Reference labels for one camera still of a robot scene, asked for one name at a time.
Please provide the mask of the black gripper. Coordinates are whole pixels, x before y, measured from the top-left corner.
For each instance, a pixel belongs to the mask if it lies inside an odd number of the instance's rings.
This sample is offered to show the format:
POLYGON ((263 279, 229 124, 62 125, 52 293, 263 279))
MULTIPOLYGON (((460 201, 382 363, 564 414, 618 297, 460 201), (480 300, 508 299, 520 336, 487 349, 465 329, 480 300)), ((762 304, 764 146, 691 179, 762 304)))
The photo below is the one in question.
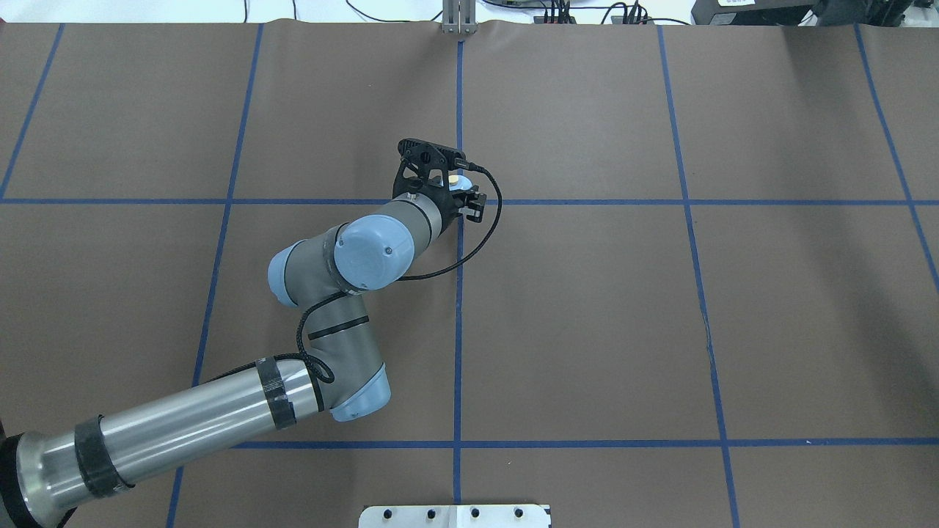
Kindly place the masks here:
POLYGON ((439 213, 441 230, 446 230, 459 215, 470 223, 482 223, 484 208, 489 199, 477 186, 458 191, 419 189, 417 194, 432 201, 439 213))

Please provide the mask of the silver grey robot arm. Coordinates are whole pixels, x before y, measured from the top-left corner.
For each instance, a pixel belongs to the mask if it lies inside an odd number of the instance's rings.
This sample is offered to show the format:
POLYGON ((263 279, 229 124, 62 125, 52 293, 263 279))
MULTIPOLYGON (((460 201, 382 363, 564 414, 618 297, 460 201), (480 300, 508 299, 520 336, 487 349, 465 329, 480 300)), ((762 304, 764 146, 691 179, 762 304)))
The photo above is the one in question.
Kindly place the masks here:
POLYGON ((380 410, 390 382, 362 295, 403 280, 450 223, 482 220, 476 187, 397 191, 375 213, 297 241, 272 257, 268 285, 301 308, 296 351, 258 359, 177 394, 57 436, 2 442, 2 525, 61 527, 85 502, 264 433, 329 412, 349 422, 380 410))

